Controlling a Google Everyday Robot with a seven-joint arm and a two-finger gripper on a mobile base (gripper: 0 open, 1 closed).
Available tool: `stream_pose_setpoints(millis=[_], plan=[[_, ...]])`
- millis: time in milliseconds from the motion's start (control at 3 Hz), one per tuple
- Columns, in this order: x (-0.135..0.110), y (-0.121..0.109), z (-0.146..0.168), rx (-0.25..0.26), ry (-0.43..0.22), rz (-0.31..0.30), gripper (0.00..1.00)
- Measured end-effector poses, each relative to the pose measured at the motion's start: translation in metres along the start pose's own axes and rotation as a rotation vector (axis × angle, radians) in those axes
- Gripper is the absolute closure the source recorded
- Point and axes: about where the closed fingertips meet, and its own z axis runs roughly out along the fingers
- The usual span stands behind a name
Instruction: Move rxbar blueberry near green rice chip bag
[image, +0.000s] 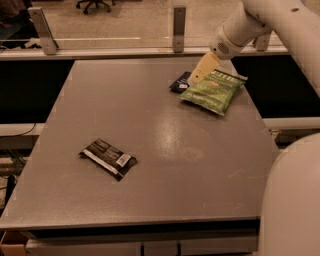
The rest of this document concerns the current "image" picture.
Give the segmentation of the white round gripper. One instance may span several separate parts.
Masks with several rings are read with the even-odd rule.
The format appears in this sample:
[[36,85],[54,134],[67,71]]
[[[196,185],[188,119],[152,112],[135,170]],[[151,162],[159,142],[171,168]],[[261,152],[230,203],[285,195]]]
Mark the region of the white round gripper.
[[189,85],[197,85],[200,83],[208,74],[219,66],[219,58],[221,60],[232,59],[243,50],[243,46],[237,46],[231,42],[227,38],[223,27],[220,26],[211,38],[210,50],[212,52],[206,53],[192,71],[188,78]]

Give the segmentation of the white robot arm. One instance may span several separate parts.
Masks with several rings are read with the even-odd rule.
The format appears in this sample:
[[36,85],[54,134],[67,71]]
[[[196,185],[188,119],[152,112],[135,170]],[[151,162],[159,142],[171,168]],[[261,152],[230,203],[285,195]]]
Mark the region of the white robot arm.
[[[240,0],[213,34],[211,52],[189,83],[196,84],[221,60],[237,55],[250,41],[275,32],[305,76],[258,87],[289,116],[319,114],[320,17],[306,0]],[[303,137],[281,152],[264,190],[255,256],[320,256],[320,134]]]

